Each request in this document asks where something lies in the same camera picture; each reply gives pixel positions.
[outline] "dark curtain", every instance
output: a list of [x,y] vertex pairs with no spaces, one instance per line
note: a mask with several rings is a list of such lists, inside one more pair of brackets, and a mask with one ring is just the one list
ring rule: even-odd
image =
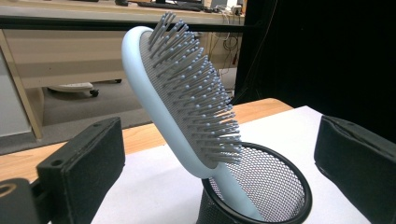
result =
[[244,34],[233,102],[308,105],[396,142],[395,9],[390,1],[279,0],[268,34],[256,42]]

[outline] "white paper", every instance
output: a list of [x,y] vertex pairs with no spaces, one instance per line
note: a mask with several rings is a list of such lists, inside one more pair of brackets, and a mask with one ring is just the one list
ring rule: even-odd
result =
[[[299,107],[242,124],[242,140],[269,147],[304,174],[313,194],[305,223],[369,223],[315,166],[321,114]],[[198,218],[203,187],[168,146],[126,156],[119,180],[108,192],[92,223],[192,224]]]

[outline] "paddle hairbrush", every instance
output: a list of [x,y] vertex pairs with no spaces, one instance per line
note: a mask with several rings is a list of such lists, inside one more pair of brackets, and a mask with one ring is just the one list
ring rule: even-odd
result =
[[262,220],[225,162],[240,162],[240,135],[216,69],[183,21],[169,29],[165,13],[155,29],[135,27],[122,41],[129,83],[180,163],[199,178],[213,177],[226,202]]

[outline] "gray bristle pad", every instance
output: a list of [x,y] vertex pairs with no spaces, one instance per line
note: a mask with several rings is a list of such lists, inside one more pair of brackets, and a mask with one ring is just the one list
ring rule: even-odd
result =
[[148,78],[205,166],[238,163],[240,135],[230,98],[188,26],[179,21],[165,32],[174,17],[166,13],[153,32],[141,36]]

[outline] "black padded block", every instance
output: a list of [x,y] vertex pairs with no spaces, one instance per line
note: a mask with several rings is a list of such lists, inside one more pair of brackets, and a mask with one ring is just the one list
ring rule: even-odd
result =
[[323,116],[315,162],[372,223],[396,223],[396,145],[347,120]]
[[94,123],[37,166],[57,223],[90,223],[125,163],[120,118]]

